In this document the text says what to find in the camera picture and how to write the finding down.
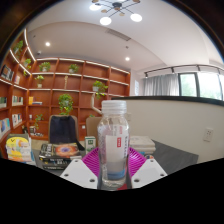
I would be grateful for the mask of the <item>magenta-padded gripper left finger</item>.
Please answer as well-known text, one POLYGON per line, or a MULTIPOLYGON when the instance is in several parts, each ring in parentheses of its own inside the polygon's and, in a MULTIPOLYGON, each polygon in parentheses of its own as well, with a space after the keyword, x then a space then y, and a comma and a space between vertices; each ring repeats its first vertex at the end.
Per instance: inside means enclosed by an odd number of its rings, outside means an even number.
POLYGON ((82 159, 73 159, 60 177, 78 186, 96 189, 99 175, 100 161, 98 149, 95 148, 82 159))

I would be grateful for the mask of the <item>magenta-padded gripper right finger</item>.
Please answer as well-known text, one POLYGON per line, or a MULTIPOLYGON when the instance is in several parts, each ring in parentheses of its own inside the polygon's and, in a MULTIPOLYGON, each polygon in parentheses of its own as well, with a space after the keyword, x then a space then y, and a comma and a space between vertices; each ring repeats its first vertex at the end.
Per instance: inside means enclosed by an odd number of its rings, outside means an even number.
POLYGON ((135 149, 129 149, 128 173, 131 188, 141 188, 167 175, 154 158, 145 158, 135 149))

